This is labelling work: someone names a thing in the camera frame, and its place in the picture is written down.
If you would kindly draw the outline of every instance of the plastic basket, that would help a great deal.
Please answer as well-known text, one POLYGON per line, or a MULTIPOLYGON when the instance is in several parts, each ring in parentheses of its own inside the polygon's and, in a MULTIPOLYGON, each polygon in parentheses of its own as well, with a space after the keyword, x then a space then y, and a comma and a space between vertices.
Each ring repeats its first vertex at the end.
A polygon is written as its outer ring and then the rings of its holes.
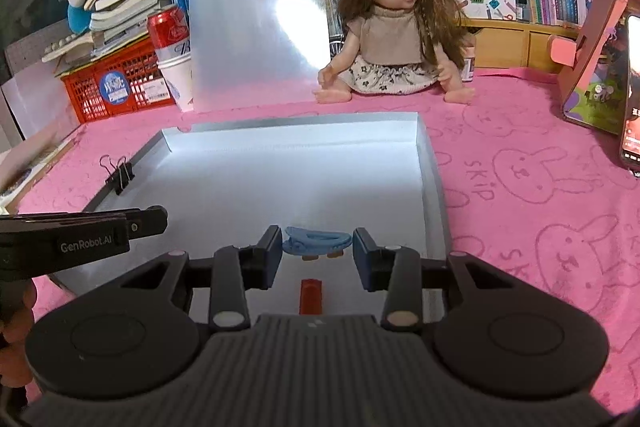
POLYGON ((175 103, 171 95, 158 99, 157 89, 150 95, 149 83, 160 78, 156 52, 146 38, 62 77, 62 81, 78 120, 86 123, 175 103))

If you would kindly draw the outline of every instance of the phone screen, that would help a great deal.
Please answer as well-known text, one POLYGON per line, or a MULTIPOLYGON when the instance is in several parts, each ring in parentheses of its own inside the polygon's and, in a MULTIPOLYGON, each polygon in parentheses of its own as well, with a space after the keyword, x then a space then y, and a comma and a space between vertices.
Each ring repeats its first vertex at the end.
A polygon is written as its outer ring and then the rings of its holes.
POLYGON ((640 17, 629 15, 626 28, 629 72, 620 155, 625 163, 640 168, 640 17))

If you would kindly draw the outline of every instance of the finger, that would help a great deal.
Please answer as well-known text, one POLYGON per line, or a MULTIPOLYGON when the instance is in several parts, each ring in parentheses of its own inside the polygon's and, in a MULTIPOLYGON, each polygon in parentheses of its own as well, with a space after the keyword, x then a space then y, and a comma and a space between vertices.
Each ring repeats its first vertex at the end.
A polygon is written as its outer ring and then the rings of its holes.
POLYGON ((22 308, 11 317, 9 323, 2 330, 2 335, 9 344, 21 342, 27 337, 33 322, 33 311, 22 308))
POLYGON ((0 375, 0 383, 8 387, 22 387, 33 380, 23 343, 0 349, 0 375))
POLYGON ((31 310, 36 305, 37 300, 38 290, 36 289, 36 285, 33 283, 33 280, 30 280, 27 289, 24 291, 22 302, 24 302, 24 305, 31 310))

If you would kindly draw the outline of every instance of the paper cup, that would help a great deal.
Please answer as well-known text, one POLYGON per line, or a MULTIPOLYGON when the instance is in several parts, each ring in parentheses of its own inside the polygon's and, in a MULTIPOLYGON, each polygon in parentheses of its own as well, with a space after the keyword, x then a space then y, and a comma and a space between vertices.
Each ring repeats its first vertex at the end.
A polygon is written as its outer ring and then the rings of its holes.
POLYGON ((193 81, 191 80, 191 54, 158 62, 158 68, 169 86, 175 103, 183 112, 193 110, 193 81))

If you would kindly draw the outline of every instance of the doll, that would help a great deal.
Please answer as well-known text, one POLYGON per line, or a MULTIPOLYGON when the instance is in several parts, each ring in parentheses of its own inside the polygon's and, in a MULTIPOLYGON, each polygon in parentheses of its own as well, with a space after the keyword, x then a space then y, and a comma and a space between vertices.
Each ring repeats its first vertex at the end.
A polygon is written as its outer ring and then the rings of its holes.
POLYGON ((409 94, 439 82, 447 102, 469 103, 462 83, 466 31, 456 0, 338 0, 348 30, 340 53, 318 73, 319 103, 351 91, 409 94))

